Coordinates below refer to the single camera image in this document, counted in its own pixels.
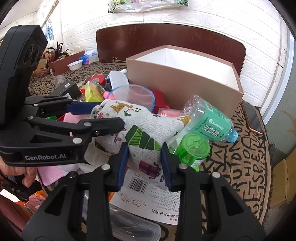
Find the wooden headboard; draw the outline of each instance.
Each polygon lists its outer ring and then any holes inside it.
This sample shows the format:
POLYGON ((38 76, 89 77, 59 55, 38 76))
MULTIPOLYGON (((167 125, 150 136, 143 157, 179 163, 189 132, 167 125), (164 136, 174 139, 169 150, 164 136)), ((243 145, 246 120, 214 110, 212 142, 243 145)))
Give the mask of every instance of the wooden headboard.
POLYGON ((197 50, 234 64, 242 71, 246 49, 225 35, 171 23, 142 23, 99 29, 96 32, 99 61, 126 62, 126 58, 162 45, 197 50))

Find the black box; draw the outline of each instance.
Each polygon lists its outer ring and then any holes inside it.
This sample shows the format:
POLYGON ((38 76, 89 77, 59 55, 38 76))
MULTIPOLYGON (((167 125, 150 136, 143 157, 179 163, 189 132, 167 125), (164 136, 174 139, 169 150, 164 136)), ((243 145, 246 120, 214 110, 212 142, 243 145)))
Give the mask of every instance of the black box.
POLYGON ((49 96, 60 95, 67 96, 68 99, 77 99, 81 96, 81 92, 75 82, 67 80, 49 94, 49 96))

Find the white bowl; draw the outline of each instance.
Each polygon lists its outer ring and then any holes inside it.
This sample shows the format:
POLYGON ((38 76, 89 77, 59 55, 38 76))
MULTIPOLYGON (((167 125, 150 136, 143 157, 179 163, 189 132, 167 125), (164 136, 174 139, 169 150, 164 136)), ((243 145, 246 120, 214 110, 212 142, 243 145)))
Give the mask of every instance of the white bowl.
POLYGON ((73 63, 68 64, 67 66, 72 71, 78 70, 78 69, 80 69, 82 67, 82 60, 75 61, 73 63))

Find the phone screen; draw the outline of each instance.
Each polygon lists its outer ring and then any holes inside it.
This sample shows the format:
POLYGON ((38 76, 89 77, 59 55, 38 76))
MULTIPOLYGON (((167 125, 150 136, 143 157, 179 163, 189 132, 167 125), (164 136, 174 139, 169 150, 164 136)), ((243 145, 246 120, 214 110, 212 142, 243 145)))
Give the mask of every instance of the phone screen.
POLYGON ((255 107, 245 102, 243 102, 242 104, 244 106, 245 115, 248 119, 250 128, 263 133, 255 107))

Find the ceiling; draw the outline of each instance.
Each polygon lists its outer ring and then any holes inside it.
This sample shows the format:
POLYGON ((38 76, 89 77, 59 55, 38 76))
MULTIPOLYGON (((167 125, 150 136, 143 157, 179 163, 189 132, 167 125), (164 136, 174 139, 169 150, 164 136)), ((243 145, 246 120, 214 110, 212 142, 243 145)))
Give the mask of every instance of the ceiling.
POLYGON ((36 12, 42 1, 43 0, 19 0, 1 23, 0 29, 30 13, 36 12))

